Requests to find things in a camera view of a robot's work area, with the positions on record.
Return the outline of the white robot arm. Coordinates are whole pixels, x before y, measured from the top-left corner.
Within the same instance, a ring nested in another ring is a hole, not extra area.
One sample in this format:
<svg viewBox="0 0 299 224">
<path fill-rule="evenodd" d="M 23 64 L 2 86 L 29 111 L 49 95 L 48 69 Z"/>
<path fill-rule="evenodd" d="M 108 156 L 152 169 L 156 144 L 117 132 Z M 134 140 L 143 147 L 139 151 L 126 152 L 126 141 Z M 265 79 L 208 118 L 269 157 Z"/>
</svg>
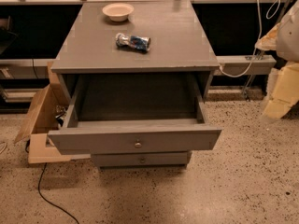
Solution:
<svg viewBox="0 0 299 224">
<path fill-rule="evenodd" d="M 281 119 L 299 102 L 299 1 L 256 42 L 255 47 L 263 51 L 274 50 L 286 61 L 279 70 L 271 69 L 263 101 L 262 117 Z"/>
</svg>

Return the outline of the yellow-tipped white gripper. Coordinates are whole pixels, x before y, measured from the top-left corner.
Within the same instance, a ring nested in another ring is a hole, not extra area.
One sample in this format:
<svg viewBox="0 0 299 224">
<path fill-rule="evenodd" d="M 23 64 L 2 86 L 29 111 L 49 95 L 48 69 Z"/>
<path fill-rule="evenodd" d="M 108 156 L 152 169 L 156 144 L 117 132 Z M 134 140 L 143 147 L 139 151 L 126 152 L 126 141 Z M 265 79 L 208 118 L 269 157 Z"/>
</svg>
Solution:
<svg viewBox="0 0 299 224">
<path fill-rule="evenodd" d="M 281 119 L 299 102 L 299 63 L 287 62 L 280 70 L 272 68 L 262 103 L 264 119 Z"/>
</svg>

